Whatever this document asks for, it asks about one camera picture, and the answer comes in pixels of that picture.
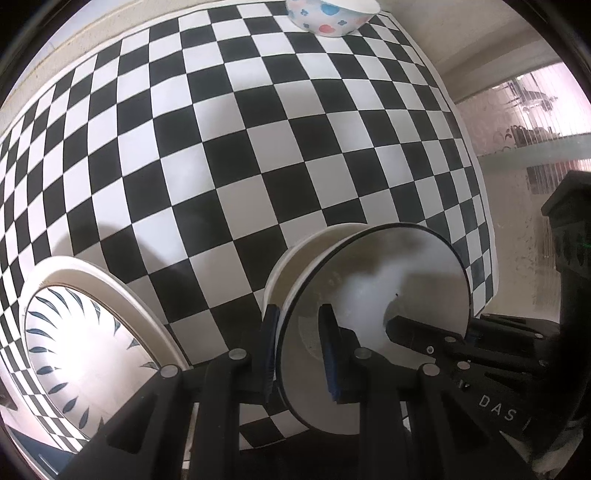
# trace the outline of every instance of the screw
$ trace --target screw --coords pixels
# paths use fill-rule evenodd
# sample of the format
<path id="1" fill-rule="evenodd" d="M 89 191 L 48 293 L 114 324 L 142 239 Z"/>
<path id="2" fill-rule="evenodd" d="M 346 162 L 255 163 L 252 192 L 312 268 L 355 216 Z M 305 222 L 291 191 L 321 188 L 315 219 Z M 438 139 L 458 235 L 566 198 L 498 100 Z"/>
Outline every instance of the screw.
<path id="1" fill-rule="evenodd" d="M 164 378 L 172 378 L 178 373 L 178 367 L 176 365 L 166 365 L 160 369 L 160 375 Z"/>
<path id="2" fill-rule="evenodd" d="M 439 375 L 439 367 L 435 364 L 424 364 L 423 373 L 428 377 L 436 377 Z"/>
<path id="3" fill-rule="evenodd" d="M 228 356 L 232 360 L 242 360 L 243 358 L 246 358 L 246 350 L 244 350 L 244 348 L 235 348 L 234 350 L 230 350 Z"/>
<path id="4" fill-rule="evenodd" d="M 353 354 L 355 358 L 358 358 L 359 360 L 367 360 L 371 356 L 371 350 L 369 348 L 360 347 L 356 348 Z"/>

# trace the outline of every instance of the black and white checkered surface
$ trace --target black and white checkered surface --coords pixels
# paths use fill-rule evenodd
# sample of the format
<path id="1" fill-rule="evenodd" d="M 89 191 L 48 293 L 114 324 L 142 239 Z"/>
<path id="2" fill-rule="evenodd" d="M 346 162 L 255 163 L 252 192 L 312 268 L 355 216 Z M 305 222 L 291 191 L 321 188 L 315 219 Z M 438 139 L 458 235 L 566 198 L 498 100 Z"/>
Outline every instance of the black and white checkered surface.
<path id="1" fill-rule="evenodd" d="M 119 277 L 193 365 L 257 328 L 276 260 L 336 223 L 439 232 L 478 311 L 493 296 L 491 223 L 465 141 L 389 14 L 323 38 L 298 30 L 282 1 L 232 5 L 112 40 L 2 139 L 1 356 L 56 442 L 77 451 L 84 437 L 42 393 L 17 326 L 24 279 L 50 255 Z M 305 430 L 274 397 L 243 408 L 242 446 Z"/>

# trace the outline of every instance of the silver bolt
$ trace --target silver bolt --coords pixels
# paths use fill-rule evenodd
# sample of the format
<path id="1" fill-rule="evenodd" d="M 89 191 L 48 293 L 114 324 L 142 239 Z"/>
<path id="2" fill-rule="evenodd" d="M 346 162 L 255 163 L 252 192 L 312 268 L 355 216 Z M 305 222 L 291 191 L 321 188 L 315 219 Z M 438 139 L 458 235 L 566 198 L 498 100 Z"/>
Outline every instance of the silver bolt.
<path id="1" fill-rule="evenodd" d="M 439 367 L 435 364 L 424 364 L 423 373 L 428 377 L 436 377 L 439 375 Z"/>
<path id="2" fill-rule="evenodd" d="M 371 350 L 369 348 L 356 348 L 353 352 L 355 358 L 359 358 L 359 360 L 367 360 L 371 356 Z"/>
<path id="3" fill-rule="evenodd" d="M 176 365 L 166 365 L 160 369 L 160 375 L 164 378 L 172 378 L 178 373 L 178 367 Z"/>
<path id="4" fill-rule="evenodd" d="M 242 360 L 243 358 L 246 358 L 246 350 L 244 350 L 244 348 L 235 348 L 234 350 L 230 350 L 228 356 L 232 360 Z"/>

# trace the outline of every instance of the checkered tablecloth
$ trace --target checkered tablecloth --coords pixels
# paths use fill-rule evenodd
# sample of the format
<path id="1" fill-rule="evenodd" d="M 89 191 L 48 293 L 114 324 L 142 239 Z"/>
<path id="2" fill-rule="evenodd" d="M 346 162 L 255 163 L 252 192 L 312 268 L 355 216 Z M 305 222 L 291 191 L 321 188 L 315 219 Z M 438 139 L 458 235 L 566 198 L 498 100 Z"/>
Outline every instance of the checkered tablecloth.
<path id="1" fill-rule="evenodd" d="M 193 365 L 258 327 L 277 259 L 327 225 L 426 225 L 461 257 L 475 311 L 492 298 L 484 185 L 431 69 L 389 14 L 323 38 L 275 1 L 155 20 L 39 91 L 1 141 L 0 354 L 63 449 L 85 439 L 17 325 L 50 255 L 119 277 Z M 241 423 L 243 447 L 305 429 L 276 393 Z"/>

